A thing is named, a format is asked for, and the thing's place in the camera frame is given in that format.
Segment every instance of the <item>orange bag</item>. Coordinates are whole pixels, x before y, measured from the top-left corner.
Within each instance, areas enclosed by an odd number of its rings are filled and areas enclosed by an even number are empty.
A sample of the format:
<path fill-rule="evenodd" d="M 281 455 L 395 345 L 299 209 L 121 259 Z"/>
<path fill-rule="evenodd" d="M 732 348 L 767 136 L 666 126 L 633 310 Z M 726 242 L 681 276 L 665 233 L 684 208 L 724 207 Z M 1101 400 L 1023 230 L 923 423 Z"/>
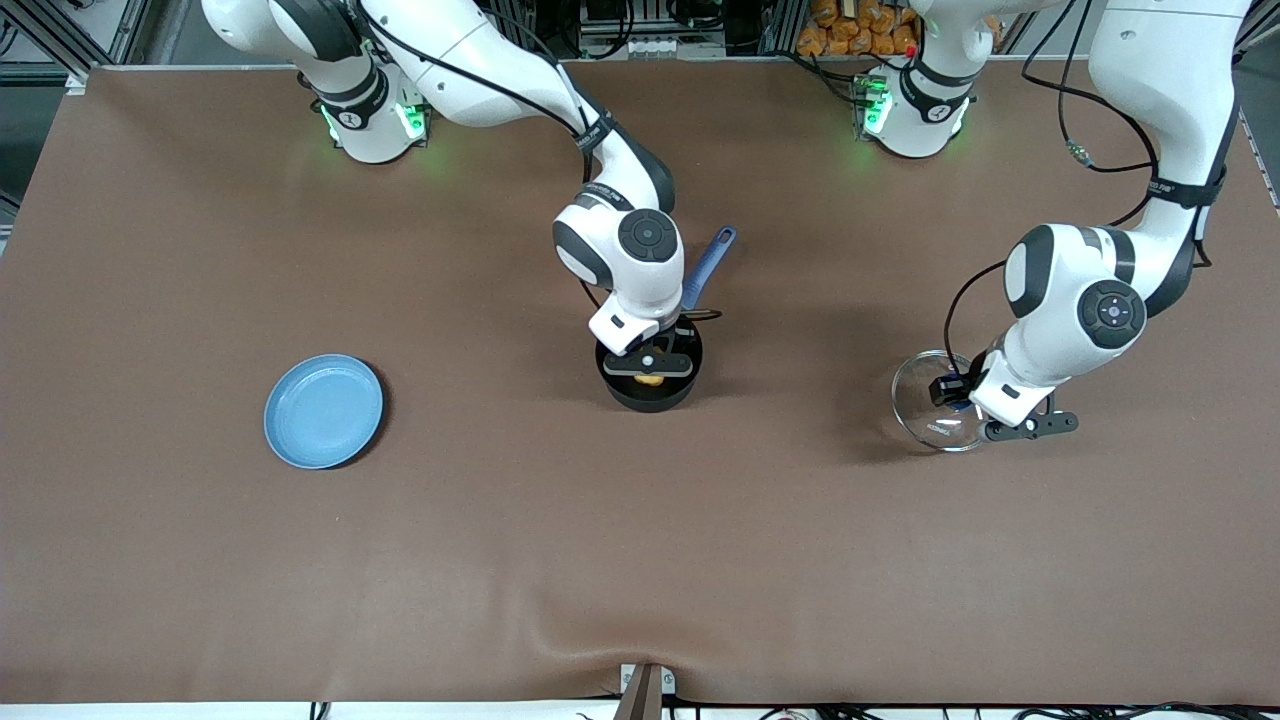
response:
<path fill-rule="evenodd" d="M 836 0 L 813 0 L 809 13 L 819 27 L 831 27 L 840 19 L 840 4 Z"/>
<path fill-rule="evenodd" d="M 893 31 L 895 55 L 906 55 L 906 50 L 909 47 L 916 47 L 918 45 L 919 42 L 915 40 L 915 31 L 911 29 L 911 26 L 899 26 L 897 29 Z"/>
<path fill-rule="evenodd" d="M 831 38 L 837 42 L 841 40 L 847 42 L 858 37 L 861 28 L 858 27 L 858 20 L 852 18 L 841 18 L 836 20 L 836 24 L 831 26 Z"/>
<path fill-rule="evenodd" d="M 806 26 L 800 31 L 796 53 L 800 55 L 822 55 L 827 51 L 827 33 L 818 26 Z"/>

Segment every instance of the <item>cable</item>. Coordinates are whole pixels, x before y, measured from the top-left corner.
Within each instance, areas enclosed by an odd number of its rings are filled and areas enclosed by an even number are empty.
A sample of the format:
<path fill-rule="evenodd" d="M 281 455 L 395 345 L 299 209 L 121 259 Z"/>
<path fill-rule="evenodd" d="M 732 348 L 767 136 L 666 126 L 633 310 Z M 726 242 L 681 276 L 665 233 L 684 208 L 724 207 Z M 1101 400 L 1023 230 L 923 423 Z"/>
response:
<path fill-rule="evenodd" d="M 724 4 L 721 3 L 712 19 L 684 18 L 676 13 L 676 0 L 667 0 L 667 14 L 671 19 L 690 29 L 714 29 L 724 24 Z"/>
<path fill-rule="evenodd" d="M 988 265 L 988 266 L 983 268 L 982 270 L 978 270 L 977 274 L 974 274 L 972 278 L 969 278 L 968 281 L 965 281 L 965 283 L 963 286 L 960 286 L 960 291 L 956 292 L 956 296 L 951 299 L 951 307 L 947 307 L 947 319 L 942 322 L 942 347 L 946 348 L 946 351 L 947 351 L 947 360 L 951 361 L 951 372 L 955 373 L 957 377 L 960 377 L 960 374 L 961 374 L 960 373 L 960 365 L 956 364 L 955 352 L 951 352 L 951 319 L 955 318 L 956 306 L 960 305 L 960 299 L 964 297 L 964 293 L 968 292 L 968 290 L 970 287 L 973 287 L 973 283 L 980 281 L 982 278 L 987 277 L 988 274 L 991 274 L 991 273 L 993 273 L 993 272 L 996 272 L 996 270 L 998 270 L 1000 268 L 1004 268 L 1004 266 L 1005 266 L 1005 261 L 1001 260 L 1000 263 L 996 263 L 995 265 Z M 1015 720 L 1027 720 L 1027 719 L 1025 717 L 1018 717 Z M 1070 720 L 1070 719 L 1060 717 L 1057 720 Z"/>
<path fill-rule="evenodd" d="M 374 17 L 369 14 L 369 10 L 365 9 L 364 4 L 357 4 L 357 5 L 358 5 L 358 9 L 360 9 L 360 15 L 365 19 L 365 22 L 369 23 L 369 27 L 371 27 L 374 29 L 374 32 L 376 32 L 378 35 L 381 35 L 383 37 L 385 37 L 387 40 L 389 40 L 393 45 L 398 46 L 401 50 L 404 50 L 406 53 L 411 53 L 413 56 L 416 56 L 417 59 L 422 60 L 424 63 L 431 63 L 434 65 L 439 65 L 439 67 L 449 70 L 451 73 L 454 73 L 454 74 L 458 74 L 461 77 L 465 77 L 465 78 L 470 79 L 471 82 L 480 83 L 480 85 L 488 87 L 489 90 L 493 90 L 494 92 L 500 92 L 502 95 L 506 95 L 507 97 L 511 97 L 516 102 L 522 102 L 522 104 L 532 108 L 534 110 L 538 110 L 539 113 L 541 113 L 541 114 L 547 115 L 548 118 L 556 120 L 557 123 L 564 126 L 564 129 L 567 129 L 568 133 L 571 136 L 573 136 L 573 140 L 577 140 L 577 138 L 582 137 L 582 133 L 577 132 L 577 128 L 575 128 L 572 123 L 570 123 L 568 120 L 566 120 L 561 115 L 557 115 L 556 113 L 548 110 L 547 108 L 539 105 L 538 102 L 534 102 L 532 100 L 525 97 L 524 95 L 521 95 L 521 94 L 518 94 L 518 92 L 516 92 L 513 90 L 508 90 L 508 88 L 506 88 L 506 87 L 503 87 L 503 86 L 500 86 L 500 85 L 498 85 L 498 83 L 495 83 L 495 82 L 493 82 L 490 79 L 485 79 L 485 78 L 483 78 L 483 77 L 480 77 L 480 76 L 477 76 L 477 74 L 475 74 L 472 72 L 463 70 L 462 68 L 460 68 L 457 65 L 453 65 L 452 63 L 445 63 L 444 60 L 440 60 L 439 58 L 433 58 L 433 56 L 428 55 L 426 53 L 422 53 L 421 50 L 413 47 L 412 45 L 406 44 L 403 40 L 396 37 L 387 28 L 380 27 L 378 24 L 378 22 L 374 19 Z"/>
<path fill-rule="evenodd" d="M 18 28 L 8 19 L 4 20 L 4 29 L 0 29 L 0 55 L 13 50 L 13 44 L 18 41 Z"/>
<path fill-rule="evenodd" d="M 607 58 L 612 58 L 620 50 L 627 46 L 627 41 L 631 40 L 631 35 L 634 33 L 636 26 L 636 9 L 635 5 L 631 4 L 631 0 L 618 0 L 621 10 L 618 13 L 618 37 L 609 45 L 609 49 L 600 55 L 591 55 L 590 53 L 584 53 L 582 49 L 579 47 L 577 42 L 575 42 L 570 37 L 570 29 L 573 27 L 570 10 L 577 1 L 579 0 L 561 0 L 558 9 L 558 18 L 557 18 L 557 24 L 559 26 L 561 41 L 564 42 L 564 45 L 573 53 L 575 58 L 580 59 L 585 58 L 588 60 L 604 60 Z"/>
<path fill-rule="evenodd" d="M 818 58 L 813 58 L 813 69 L 815 73 L 818 73 L 818 77 L 822 78 L 822 83 L 827 86 L 827 90 L 829 90 L 832 95 L 844 100 L 845 102 L 849 102 L 850 105 L 856 104 L 856 101 L 852 97 L 845 95 L 844 92 L 840 91 L 840 88 L 832 85 L 831 78 L 827 76 L 827 72 L 818 67 Z"/>
<path fill-rule="evenodd" d="M 1075 49 L 1079 45 L 1080 35 L 1084 31 L 1084 20 L 1088 18 L 1089 6 L 1092 6 L 1093 0 L 1085 0 L 1085 9 L 1084 9 L 1083 13 L 1080 13 L 1080 22 L 1076 26 L 1075 37 L 1071 41 L 1071 51 L 1068 54 L 1066 65 L 1062 68 L 1062 81 L 1057 82 L 1057 83 L 1053 83 L 1053 82 L 1050 82 L 1047 79 L 1038 78 L 1038 77 L 1030 74 L 1030 72 L 1029 72 L 1032 61 L 1036 60 L 1036 58 L 1039 55 L 1041 50 L 1044 49 L 1044 45 L 1048 42 L 1048 38 L 1052 37 L 1053 33 L 1057 32 L 1057 28 L 1061 27 L 1062 22 L 1066 20 L 1066 15 L 1071 12 L 1071 8 L 1075 6 L 1076 1 L 1078 0 L 1068 0 L 1066 6 L 1062 8 L 1062 13 L 1059 14 L 1057 19 L 1053 20 L 1053 24 L 1048 28 L 1048 32 L 1044 33 L 1044 37 L 1041 38 L 1041 41 L 1036 45 L 1036 47 L 1027 56 L 1027 60 L 1023 63 L 1021 77 L 1023 77 L 1023 79 L 1030 82 L 1032 85 L 1057 91 L 1057 94 L 1059 94 L 1059 129 L 1062 133 L 1064 142 L 1066 142 L 1068 149 L 1071 151 L 1071 156 L 1075 158 L 1076 161 L 1079 161 L 1085 168 L 1089 168 L 1091 170 L 1098 172 L 1098 173 L 1121 173 L 1121 172 L 1137 170 L 1137 169 L 1142 169 L 1142 168 L 1149 168 L 1151 169 L 1151 179 L 1155 179 L 1157 177 L 1157 173 L 1158 173 L 1160 160 L 1158 160 L 1158 158 L 1156 155 L 1156 146 L 1151 142 L 1151 137 L 1147 135 L 1147 131 L 1137 120 L 1134 120 L 1132 117 L 1129 117 L 1129 114 L 1121 111 L 1119 108 L 1116 108 L 1115 105 L 1112 105 L 1111 102 L 1108 102 L 1105 97 L 1102 97 L 1100 95 L 1096 95 L 1093 92 L 1088 92 L 1088 91 L 1079 90 L 1079 88 L 1075 88 L 1075 87 L 1070 87 L 1070 86 L 1066 85 L 1066 79 L 1068 79 L 1068 77 L 1070 74 L 1070 70 L 1071 70 L 1071 63 L 1074 61 Z M 1119 168 L 1101 168 L 1101 167 L 1094 165 L 1093 160 L 1088 158 L 1088 151 L 1084 150 L 1084 146 L 1075 143 L 1070 138 L 1070 133 L 1066 129 L 1066 118 L 1065 118 L 1065 110 L 1064 110 L 1064 95 L 1074 95 L 1076 97 L 1083 97 L 1085 100 L 1089 100 L 1091 102 L 1096 102 L 1098 105 L 1102 105 L 1107 110 L 1111 110 L 1112 113 L 1115 113 L 1116 115 L 1119 115 L 1120 119 L 1123 119 L 1125 122 L 1125 124 L 1128 124 L 1129 128 L 1133 129 L 1133 132 L 1138 136 L 1138 140 L 1142 142 L 1143 150 L 1146 150 L 1146 152 L 1147 152 L 1147 161 L 1146 163 L 1140 163 L 1140 164 L 1135 164 L 1135 165 L 1119 167 Z M 1115 220 L 1111 220 L 1107 224 L 1110 224 L 1110 225 L 1119 225 L 1121 223 L 1128 222 L 1134 215 L 1137 215 L 1138 213 L 1140 213 L 1143 210 L 1143 208 L 1147 206 L 1148 201 L 1149 201 L 1149 196 L 1147 196 L 1146 192 L 1143 192 L 1142 200 L 1139 200 L 1138 204 L 1134 205 L 1133 209 L 1130 209 L 1128 213 L 1125 213 L 1120 218 L 1116 218 Z"/>
<path fill-rule="evenodd" d="M 906 69 L 906 68 L 900 68 L 900 67 L 890 63 L 888 60 L 886 60 L 884 58 L 882 58 L 882 56 L 879 56 L 879 55 L 877 55 L 874 53 L 859 53 L 858 55 L 859 56 L 867 56 L 867 58 L 874 58 L 882 65 L 887 65 L 887 67 L 890 67 L 890 68 L 892 68 L 895 70 L 899 70 L 899 72 Z M 809 60 L 806 61 L 803 55 L 797 55 L 797 54 L 791 53 L 788 50 L 771 50 L 771 51 L 765 53 L 765 56 L 778 56 L 778 58 L 786 58 L 786 59 L 791 60 L 792 63 L 800 65 L 805 70 L 808 70 L 808 72 L 818 76 L 819 78 L 822 78 L 822 82 L 823 82 L 823 85 L 827 86 L 827 90 L 829 90 L 831 94 L 835 95 L 836 97 L 838 97 L 840 100 L 844 100 L 845 102 L 849 102 L 850 105 L 856 105 L 858 104 L 856 100 L 854 100 L 849 95 L 845 95 L 844 92 L 841 92 L 840 88 L 836 87 L 832 83 L 832 81 L 835 81 L 835 82 L 851 82 L 854 79 L 854 76 L 849 76 L 849 74 L 844 74 L 844 73 L 833 73 L 831 70 L 822 69 L 822 65 L 818 63 L 818 58 L 815 55 L 810 55 Z"/>
<path fill-rule="evenodd" d="M 681 313 L 681 315 L 687 318 L 690 323 L 707 323 L 709 320 L 723 318 L 724 313 L 705 307 L 694 307 L 692 310 L 685 310 L 684 313 Z"/>
<path fill-rule="evenodd" d="M 581 278 L 579 278 L 577 282 L 582 286 L 582 292 L 585 292 L 586 296 L 591 299 L 591 305 L 595 305 L 595 309 L 599 310 L 600 309 L 600 301 L 596 300 L 595 299 L 595 293 L 591 292 L 591 286 L 586 284 L 586 281 L 584 281 Z"/>

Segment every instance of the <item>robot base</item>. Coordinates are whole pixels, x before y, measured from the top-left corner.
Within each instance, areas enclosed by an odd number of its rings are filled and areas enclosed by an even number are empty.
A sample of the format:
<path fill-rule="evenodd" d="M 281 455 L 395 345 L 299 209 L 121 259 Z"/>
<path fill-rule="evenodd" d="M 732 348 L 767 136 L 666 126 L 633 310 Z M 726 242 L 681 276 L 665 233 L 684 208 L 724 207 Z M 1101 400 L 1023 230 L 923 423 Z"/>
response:
<path fill-rule="evenodd" d="M 680 405 L 689 396 L 703 365 L 703 338 L 698 333 L 696 324 L 681 315 L 675 325 L 649 338 L 622 360 L 637 359 L 654 352 L 684 355 L 689 359 L 687 374 L 659 378 L 657 375 L 611 372 L 607 365 L 611 364 L 611 359 L 617 356 L 599 342 L 595 343 L 595 368 L 600 372 L 613 400 L 639 413 L 662 413 Z"/>
<path fill-rule="evenodd" d="M 365 165 L 385 165 L 398 160 L 415 147 L 426 147 L 428 138 L 431 137 L 430 105 L 394 108 L 393 111 L 403 131 L 383 131 L 380 137 L 362 135 L 364 131 L 349 131 L 334 123 L 328 113 L 319 109 L 316 111 L 325 119 L 333 146 L 346 150 L 353 160 Z"/>
<path fill-rule="evenodd" d="M 865 97 L 869 106 L 858 108 L 854 114 L 855 129 L 859 137 L 879 142 L 884 150 L 908 159 L 937 155 L 947 142 L 960 132 L 969 101 L 965 100 L 943 122 L 927 123 L 920 111 L 901 96 L 901 73 L 888 65 L 881 65 L 867 76 L 870 81 L 855 78 L 854 92 Z"/>

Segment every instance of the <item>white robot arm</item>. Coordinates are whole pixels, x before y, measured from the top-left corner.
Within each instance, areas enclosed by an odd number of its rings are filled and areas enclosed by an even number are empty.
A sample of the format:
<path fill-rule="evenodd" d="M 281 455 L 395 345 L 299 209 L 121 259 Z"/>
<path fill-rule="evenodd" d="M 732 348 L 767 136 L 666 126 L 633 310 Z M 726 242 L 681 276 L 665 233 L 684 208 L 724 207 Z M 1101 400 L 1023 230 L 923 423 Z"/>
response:
<path fill-rule="evenodd" d="M 1005 295 L 1018 319 L 952 386 L 997 420 L 988 439 L 1034 437 L 1028 416 L 1057 386 L 1120 356 L 1187 290 L 1235 129 L 1231 47 L 1248 4 L 1107 4 L 1089 74 L 1107 101 L 1151 128 L 1156 179 L 1133 231 L 1046 224 L 1014 246 Z M 956 400 L 940 395 L 936 402 Z"/>
<path fill-rule="evenodd" d="M 591 332 L 623 356 L 675 325 L 684 243 L 668 215 L 671 172 L 561 65 L 508 42 L 471 0 L 202 1 L 228 44 L 298 67 L 356 160 L 388 161 L 419 140 L 402 122 L 416 96 L 471 127 L 536 115 L 561 123 L 600 168 L 553 224 L 563 264 L 611 291 Z M 367 41 L 393 64 L 379 63 Z"/>
<path fill-rule="evenodd" d="M 904 158 L 928 158 L 960 132 L 969 91 L 991 58 L 986 18 L 1029 13 L 1061 0 L 913 0 L 924 24 L 920 45 L 902 64 L 870 72 L 890 88 L 887 105 L 865 118 L 863 132 Z"/>

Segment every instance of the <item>food item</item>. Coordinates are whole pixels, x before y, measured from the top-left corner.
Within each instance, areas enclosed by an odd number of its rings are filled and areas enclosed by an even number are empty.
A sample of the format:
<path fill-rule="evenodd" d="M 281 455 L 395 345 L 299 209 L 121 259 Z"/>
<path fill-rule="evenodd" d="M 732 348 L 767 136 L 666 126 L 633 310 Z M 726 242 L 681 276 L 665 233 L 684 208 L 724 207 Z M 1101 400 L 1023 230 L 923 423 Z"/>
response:
<path fill-rule="evenodd" d="M 856 37 L 849 41 L 849 54 L 858 55 L 872 49 L 872 31 L 863 28 Z"/>
<path fill-rule="evenodd" d="M 915 40 L 915 31 L 909 24 L 899 26 L 893 31 L 893 54 L 906 55 L 909 47 L 915 47 L 919 41 Z"/>
<path fill-rule="evenodd" d="M 819 27 L 831 27 L 840 19 L 840 5 L 836 0 L 813 0 L 809 14 Z"/>
<path fill-rule="evenodd" d="M 893 38 L 883 33 L 872 35 L 872 53 L 877 55 L 892 55 Z"/>
<path fill-rule="evenodd" d="M 809 24 L 800 31 L 796 53 L 800 55 L 822 55 L 827 50 L 827 33 L 820 27 Z"/>
<path fill-rule="evenodd" d="M 879 15 L 872 20 L 872 32 L 887 35 L 897 24 L 897 12 L 893 8 L 881 8 Z"/>
<path fill-rule="evenodd" d="M 1005 26 L 1000 24 L 1000 20 L 996 19 L 996 15 L 987 15 L 987 27 L 991 28 L 991 35 L 992 35 L 991 42 L 996 47 L 998 47 L 1001 40 L 1004 40 L 1001 35 L 1004 35 L 1005 32 Z"/>
<path fill-rule="evenodd" d="M 831 26 L 831 40 L 836 42 L 844 40 L 845 42 L 847 42 L 858 37 L 858 33 L 860 31 L 861 28 L 858 27 L 858 20 L 852 18 L 841 18 L 836 20 L 836 24 Z"/>
<path fill-rule="evenodd" d="M 858 4 L 858 24 L 872 32 L 888 32 L 897 22 L 897 10 L 881 5 L 877 0 L 860 0 Z"/>

